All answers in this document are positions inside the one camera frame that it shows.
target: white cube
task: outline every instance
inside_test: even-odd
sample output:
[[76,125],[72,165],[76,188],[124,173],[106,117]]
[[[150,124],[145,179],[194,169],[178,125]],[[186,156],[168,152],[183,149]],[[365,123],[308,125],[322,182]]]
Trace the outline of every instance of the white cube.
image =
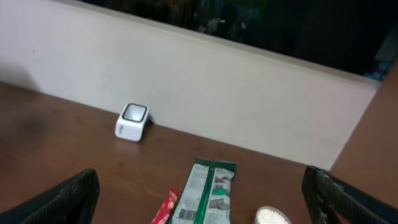
[[139,141],[142,137],[148,114],[149,109],[146,106],[135,103],[126,104],[116,122],[115,135],[119,138]]

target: white wall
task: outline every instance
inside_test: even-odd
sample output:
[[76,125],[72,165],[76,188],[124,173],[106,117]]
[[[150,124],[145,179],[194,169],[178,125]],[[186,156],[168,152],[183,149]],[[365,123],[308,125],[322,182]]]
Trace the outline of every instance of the white wall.
[[0,80],[329,169],[378,83],[81,2],[0,0]]

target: plastic package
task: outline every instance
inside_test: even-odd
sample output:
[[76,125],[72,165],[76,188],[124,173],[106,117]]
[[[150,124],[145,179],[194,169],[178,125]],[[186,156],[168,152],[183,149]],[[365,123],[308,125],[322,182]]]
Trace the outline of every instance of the plastic package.
[[170,224],[230,224],[236,164],[195,159]]

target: wooden surface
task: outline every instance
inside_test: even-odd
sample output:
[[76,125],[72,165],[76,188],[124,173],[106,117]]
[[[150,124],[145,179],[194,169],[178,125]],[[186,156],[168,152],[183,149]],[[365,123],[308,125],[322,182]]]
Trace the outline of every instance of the wooden surface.
[[156,125],[140,143],[125,141],[114,135],[117,114],[4,84],[0,113],[0,211],[92,167],[101,186],[93,223],[150,223],[201,157],[238,165],[233,223],[252,223],[263,205],[310,222],[302,164]]
[[331,173],[398,208],[398,66],[383,81]]

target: red package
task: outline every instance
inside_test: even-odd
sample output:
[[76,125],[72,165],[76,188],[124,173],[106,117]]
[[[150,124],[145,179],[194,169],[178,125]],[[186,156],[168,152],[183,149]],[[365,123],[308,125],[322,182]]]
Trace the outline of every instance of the red package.
[[167,223],[178,198],[179,198],[178,192],[176,190],[171,190],[169,192],[169,196],[163,202],[162,206],[157,211],[155,218],[151,221],[150,224],[165,224],[165,223]]

